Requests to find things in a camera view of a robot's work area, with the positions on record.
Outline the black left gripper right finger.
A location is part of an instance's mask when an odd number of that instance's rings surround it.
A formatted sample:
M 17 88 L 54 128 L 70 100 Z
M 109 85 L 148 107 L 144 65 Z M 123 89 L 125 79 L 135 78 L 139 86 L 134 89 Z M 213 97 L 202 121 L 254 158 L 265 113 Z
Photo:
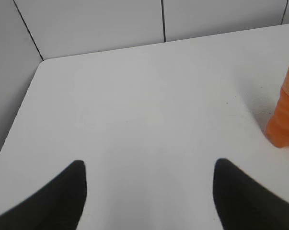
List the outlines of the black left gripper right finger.
M 218 159 L 213 200 L 225 230 L 289 230 L 289 203 L 228 159 Z

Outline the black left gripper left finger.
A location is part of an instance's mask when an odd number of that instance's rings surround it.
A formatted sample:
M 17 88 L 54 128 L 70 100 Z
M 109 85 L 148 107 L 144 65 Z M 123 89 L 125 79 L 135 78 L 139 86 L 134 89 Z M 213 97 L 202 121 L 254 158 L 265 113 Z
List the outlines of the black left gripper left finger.
M 53 180 L 0 215 L 0 230 L 75 230 L 87 197 L 84 161 L 73 161 Z

